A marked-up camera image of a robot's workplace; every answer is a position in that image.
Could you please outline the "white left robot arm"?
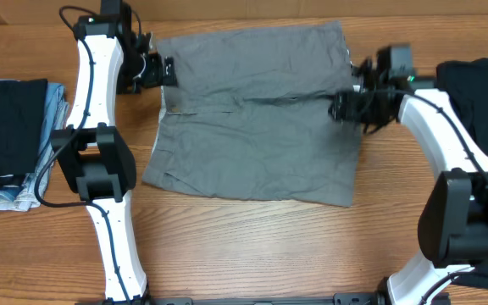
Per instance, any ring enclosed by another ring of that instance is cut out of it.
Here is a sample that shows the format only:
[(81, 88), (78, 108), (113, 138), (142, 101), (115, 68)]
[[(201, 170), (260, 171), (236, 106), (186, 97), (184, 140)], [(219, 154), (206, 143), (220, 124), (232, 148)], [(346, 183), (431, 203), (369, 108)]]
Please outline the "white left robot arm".
[(77, 206), (90, 214), (105, 272), (105, 304), (152, 304), (131, 219), (136, 161), (115, 125), (119, 94), (176, 86), (175, 62), (155, 49), (151, 33), (134, 32), (140, 18), (122, 0), (87, 8), (69, 26), (77, 42), (79, 73), (66, 126), (50, 144)]

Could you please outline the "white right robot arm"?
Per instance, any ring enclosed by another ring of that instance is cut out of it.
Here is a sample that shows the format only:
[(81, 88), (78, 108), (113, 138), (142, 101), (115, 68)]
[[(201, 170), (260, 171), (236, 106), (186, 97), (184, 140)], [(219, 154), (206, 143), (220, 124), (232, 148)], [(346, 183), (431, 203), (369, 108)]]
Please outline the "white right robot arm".
[(488, 290), (488, 156), (464, 129), (445, 89), (420, 76), (411, 48), (391, 45), (352, 68), (356, 85), (329, 108), (367, 132), (405, 126), (434, 172), (418, 222), (418, 252), (374, 292), (337, 293), (336, 304), (447, 304), (451, 284)]

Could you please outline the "grey shorts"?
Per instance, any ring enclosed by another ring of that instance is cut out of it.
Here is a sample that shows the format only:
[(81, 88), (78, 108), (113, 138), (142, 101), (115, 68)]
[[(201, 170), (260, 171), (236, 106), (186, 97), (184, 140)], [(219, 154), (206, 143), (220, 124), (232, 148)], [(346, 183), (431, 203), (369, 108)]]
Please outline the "grey shorts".
[(348, 207), (361, 131), (328, 113), (353, 87), (337, 21), (163, 39), (177, 83), (161, 90), (143, 181), (237, 200)]

